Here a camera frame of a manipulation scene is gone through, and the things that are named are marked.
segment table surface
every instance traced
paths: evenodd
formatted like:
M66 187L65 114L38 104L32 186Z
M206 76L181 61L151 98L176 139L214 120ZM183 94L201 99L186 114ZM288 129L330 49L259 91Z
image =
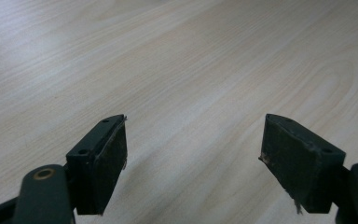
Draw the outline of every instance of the table surface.
M358 1L0 1L0 203L125 114L127 168L77 223L334 223L257 159L267 113L358 162Z

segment wood grain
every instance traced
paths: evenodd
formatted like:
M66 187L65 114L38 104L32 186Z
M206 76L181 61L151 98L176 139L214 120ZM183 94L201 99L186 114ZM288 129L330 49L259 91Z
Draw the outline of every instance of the wood grain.
M0 203L125 114L127 169L77 223L334 223L257 160L266 113L358 162L358 1L0 1Z

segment wooden table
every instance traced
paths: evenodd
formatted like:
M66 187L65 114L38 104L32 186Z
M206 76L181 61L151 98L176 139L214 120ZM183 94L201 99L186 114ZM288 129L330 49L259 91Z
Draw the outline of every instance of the wooden table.
M127 169L77 223L333 223L257 159L266 113L358 162L358 1L0 1L0 203L125 114Z

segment light wood grain surface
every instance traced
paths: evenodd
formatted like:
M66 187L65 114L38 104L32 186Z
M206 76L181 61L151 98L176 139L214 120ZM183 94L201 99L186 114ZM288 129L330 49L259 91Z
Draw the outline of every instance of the light wood grain surface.
M358 1L0 1L0 203L125 114L127 168L77 223L334 223L257 159L266 113L358 162Z

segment screw hole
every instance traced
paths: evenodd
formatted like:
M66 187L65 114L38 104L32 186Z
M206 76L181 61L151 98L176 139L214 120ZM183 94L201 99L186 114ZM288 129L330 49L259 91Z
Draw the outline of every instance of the screw hole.
M88 149L81 149L77 153L79 155L86 155L86 154L89 154L89 150Z
M324 152L324 153L332 153L333 151L330 148L322 148L322 152Z
M54 170L51 168L46 168L46 169L36 172L34 174L34 179L35 180L43 180L43 179L50 178L53 175L54 175Z

